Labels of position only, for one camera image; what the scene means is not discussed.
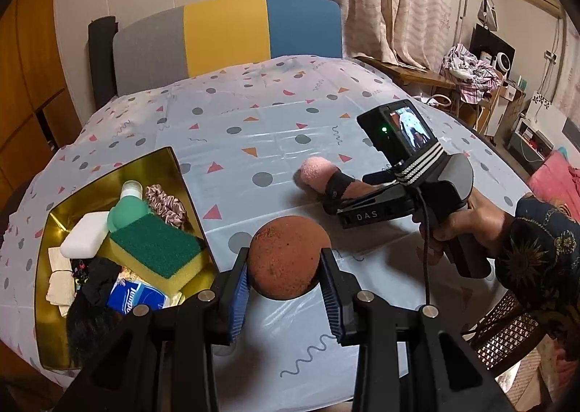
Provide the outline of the dark sleeved right forearm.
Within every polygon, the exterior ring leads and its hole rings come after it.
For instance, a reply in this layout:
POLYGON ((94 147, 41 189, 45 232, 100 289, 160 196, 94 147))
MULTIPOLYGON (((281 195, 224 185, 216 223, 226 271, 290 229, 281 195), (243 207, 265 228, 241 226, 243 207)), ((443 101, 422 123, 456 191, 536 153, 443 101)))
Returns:
POLYGON ((534 196, 521 198, 494 266, 500 283, 577 360, 579 222, 534 196))

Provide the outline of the person right hand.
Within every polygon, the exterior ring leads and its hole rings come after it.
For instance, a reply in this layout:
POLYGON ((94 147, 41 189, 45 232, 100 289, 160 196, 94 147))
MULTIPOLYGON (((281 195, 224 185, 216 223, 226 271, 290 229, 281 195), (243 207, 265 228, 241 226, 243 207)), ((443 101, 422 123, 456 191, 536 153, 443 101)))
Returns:
POLYGON ((486 249, 489 258, 496 258, 500 245, 507 235, 514 218, 501 210, 474 188, 468 199, 467 210, 452 213, 448 219, 432 232, 428 246, 419 252, 421 261, 436 265, 443 256, 443 243, 460 234, 472 234, 486 249))

